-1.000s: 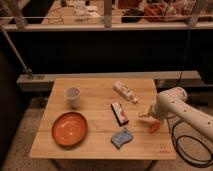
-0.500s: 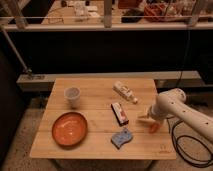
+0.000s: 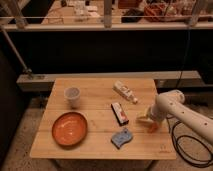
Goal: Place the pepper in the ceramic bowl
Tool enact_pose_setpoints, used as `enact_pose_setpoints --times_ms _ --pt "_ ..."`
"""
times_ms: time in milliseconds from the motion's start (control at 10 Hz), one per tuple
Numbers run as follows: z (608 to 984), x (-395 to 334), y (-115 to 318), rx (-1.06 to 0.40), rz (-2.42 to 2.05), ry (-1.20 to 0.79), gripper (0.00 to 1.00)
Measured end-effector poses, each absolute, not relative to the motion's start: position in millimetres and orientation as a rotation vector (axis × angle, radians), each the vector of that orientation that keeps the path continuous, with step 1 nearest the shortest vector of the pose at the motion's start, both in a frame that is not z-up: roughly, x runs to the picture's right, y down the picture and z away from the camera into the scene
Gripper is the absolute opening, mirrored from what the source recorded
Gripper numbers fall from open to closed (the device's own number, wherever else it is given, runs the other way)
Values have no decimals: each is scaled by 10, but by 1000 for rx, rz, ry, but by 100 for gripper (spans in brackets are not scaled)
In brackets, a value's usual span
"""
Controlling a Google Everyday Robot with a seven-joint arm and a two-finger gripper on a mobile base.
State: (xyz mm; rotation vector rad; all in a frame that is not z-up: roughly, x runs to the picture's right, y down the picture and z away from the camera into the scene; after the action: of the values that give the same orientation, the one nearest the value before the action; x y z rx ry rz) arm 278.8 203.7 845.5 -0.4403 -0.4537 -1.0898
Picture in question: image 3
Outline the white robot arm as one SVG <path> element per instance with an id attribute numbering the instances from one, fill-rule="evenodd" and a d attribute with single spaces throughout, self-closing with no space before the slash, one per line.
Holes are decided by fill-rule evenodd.
<path id="1" fill-rule="evenodd" d="M 183 105 L 185 95 L 180 90 L 160 93 L 138 120 L 160 125 L 168 114 L 176 117 L 208 143 L 213 145 L 213 120 Z"/>

